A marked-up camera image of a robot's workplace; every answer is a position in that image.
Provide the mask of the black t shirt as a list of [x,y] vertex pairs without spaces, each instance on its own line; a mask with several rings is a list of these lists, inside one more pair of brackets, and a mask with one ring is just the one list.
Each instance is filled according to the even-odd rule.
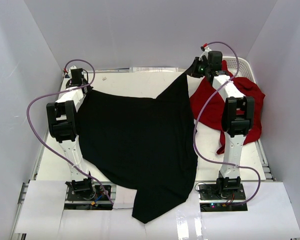
[[146,224],[188,199],[198,157],[185,73],[156,98],[93,90],[78,122],[83,158],[112,183],[136,190],[135,219]]

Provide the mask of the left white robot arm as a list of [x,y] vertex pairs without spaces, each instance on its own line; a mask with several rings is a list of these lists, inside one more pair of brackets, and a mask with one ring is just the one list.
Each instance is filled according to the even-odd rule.
[[66,89],[57,101],[46,105],[49,133],[60,145],[65,158],[69,160],[68,167],[71,181],[66,182],[70,191],[84,200],[91,200],[95,196],[96,187],[88,166],[83,158],[79,144],[79,119],[78,110],[82,105],[86,94],[92,90],[87,85],[88,80],[83,74],[85,70],[72,66],[64,78],[67,79]]

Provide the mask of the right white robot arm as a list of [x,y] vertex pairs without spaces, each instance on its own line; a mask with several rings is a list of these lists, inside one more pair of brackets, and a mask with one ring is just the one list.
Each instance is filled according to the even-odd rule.
[[242,148],[254,124],[255,100],[238,90],[234,78],[222,69],[222,60],[220,51],[205,50],[194,58],[189,76],[205,78],[215,90],[212,95],[220,95],[224,101],[221,117],[225,137],[223,162],[215,186],[206,187],[203,199],[222,199],[225,200],[224,206],[228,206],[234,202],[235,194],[241,191]]

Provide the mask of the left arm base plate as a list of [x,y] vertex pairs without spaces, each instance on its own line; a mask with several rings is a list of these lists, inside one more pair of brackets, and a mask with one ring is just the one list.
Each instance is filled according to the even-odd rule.
[[78,211],[111,211],[113,205],[110,203],[102,187],[99,184],[95,184],[92,187],[93,190],[74,191],[68,186],[63,209]]

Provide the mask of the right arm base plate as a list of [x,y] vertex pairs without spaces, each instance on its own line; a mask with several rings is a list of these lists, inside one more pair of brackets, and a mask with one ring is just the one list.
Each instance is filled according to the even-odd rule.
[[198,182],[194,189],[199,194],[199,205],[202,213],[213,212],[246,212],[248,210],[244,187],[234,193],[217,193],[215,183]]

